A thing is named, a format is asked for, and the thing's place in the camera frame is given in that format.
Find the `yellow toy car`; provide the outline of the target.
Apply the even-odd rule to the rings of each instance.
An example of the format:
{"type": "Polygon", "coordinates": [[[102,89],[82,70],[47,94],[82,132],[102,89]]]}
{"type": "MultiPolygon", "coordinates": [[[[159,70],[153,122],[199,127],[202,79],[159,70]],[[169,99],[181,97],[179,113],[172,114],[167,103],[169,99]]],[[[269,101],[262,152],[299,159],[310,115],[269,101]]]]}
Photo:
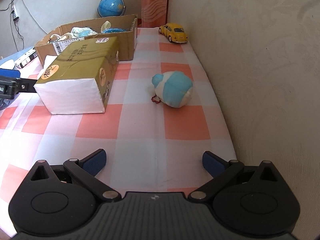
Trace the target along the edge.
{"type": "Polygon", "coordinates": [[[177,23],[167,23],[161,25],[158,32],[164,35],[171,43],[187,43],[188,35],[185,33],[184,28],[177,23]]]}

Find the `blue desk globe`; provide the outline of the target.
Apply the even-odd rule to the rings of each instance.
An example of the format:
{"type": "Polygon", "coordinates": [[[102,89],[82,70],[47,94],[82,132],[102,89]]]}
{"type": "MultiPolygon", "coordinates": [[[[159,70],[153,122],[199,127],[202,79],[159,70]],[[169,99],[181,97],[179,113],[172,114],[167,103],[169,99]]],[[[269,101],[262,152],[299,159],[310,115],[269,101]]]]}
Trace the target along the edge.
{"type": "Polygon", "coordinates": [[[123,16],[126,6],[123,0],[100,0],[97,11],[100,17],[123,16]]]}

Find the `blue brocade sachet pouch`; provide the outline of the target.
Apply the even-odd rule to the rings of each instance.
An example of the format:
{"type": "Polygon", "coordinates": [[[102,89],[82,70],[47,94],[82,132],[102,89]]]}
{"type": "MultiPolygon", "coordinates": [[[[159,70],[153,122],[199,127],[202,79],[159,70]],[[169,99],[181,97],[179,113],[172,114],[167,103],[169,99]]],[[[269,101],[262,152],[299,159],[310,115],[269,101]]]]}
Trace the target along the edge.
{"type": "Polygon", "coordinates": [[[97,32],[89,27],[73,27],[70,31],[74,38],[86,37],[91,35],[96,35],[97,32]]]}

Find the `pink patterned curtain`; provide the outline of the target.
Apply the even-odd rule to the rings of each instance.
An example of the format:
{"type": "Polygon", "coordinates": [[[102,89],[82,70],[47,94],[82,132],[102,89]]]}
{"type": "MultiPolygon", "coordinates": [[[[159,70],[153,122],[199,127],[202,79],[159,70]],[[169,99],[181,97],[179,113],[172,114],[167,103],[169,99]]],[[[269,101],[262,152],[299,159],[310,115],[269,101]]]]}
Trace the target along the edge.
{"type": "Polygon", "coordinates": [[[167,21],[168,0],[142,0],[142,27],[155,28],[167,21]]]}

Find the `gold tissue pack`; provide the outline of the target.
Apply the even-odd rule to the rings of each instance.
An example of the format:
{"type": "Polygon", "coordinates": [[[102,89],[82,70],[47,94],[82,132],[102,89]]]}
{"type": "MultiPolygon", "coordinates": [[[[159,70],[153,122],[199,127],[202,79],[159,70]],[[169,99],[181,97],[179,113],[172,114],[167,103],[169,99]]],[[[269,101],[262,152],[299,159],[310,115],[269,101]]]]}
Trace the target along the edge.
{"type": "Polygon", "coordinates": [[[34,88],[53,115],[104,113],[118,63],[117,37],[75,41],[43,72],[34,88]]]}

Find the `blue white plush ball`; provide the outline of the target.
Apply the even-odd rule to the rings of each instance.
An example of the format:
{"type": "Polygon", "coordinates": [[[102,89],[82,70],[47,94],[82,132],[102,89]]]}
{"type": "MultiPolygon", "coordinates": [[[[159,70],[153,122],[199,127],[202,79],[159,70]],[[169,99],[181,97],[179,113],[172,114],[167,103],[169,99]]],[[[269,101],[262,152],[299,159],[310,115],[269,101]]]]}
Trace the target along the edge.
{"type": "Polygon", "coordinates": [[[151,80],[155,95],[154,103],[164,103],[172,108],[185,106],[193,96],[193,82],[183,72],[173,71],[156,74],[151,80]]]}

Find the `black white product box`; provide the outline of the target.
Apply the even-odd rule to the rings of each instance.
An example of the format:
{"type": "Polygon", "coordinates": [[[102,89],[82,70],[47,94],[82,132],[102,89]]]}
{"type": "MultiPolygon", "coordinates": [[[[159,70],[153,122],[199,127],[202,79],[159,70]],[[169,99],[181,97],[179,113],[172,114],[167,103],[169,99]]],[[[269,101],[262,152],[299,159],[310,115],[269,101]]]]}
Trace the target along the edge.
{"type": "Polygon", "coordinates": [[[26,53],[24,53],[15,61],[15,68],[16,69],[24,68],[28,63],[33,61],[33,59],[35,59],[36,57],[37,57],[36,49],[35,48],[29,49],[26,53]]]}

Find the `cream sachet with tassel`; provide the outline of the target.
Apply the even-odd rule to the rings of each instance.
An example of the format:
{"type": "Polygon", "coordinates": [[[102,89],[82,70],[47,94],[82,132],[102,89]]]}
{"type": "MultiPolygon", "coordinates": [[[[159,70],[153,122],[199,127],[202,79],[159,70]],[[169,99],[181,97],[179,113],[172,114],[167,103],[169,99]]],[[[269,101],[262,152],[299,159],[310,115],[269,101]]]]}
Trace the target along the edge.
{"type": "Polygon", "coordinates": [[[63,35],[52,34],[48,40],[48,43],[64,41],[64,40],[69,40],[69,39],[73,39],[73,38],[74,38],[74,36],[71,33],[65,33],[63,35]]]}

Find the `white knotted cloth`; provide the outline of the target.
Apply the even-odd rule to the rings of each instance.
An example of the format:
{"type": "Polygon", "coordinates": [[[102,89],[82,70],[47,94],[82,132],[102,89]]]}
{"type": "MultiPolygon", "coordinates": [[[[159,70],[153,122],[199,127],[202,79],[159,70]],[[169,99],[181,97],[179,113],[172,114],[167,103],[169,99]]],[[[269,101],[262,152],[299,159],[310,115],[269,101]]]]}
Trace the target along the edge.
{"type": "Polygon", "coordinates": [[[57,58],[57,56],[53,56],[53,55],[47,55],[46,58],[44,59],[44,65],[43,68],[47,69],[53,62],[54,60],[57,58]]]}

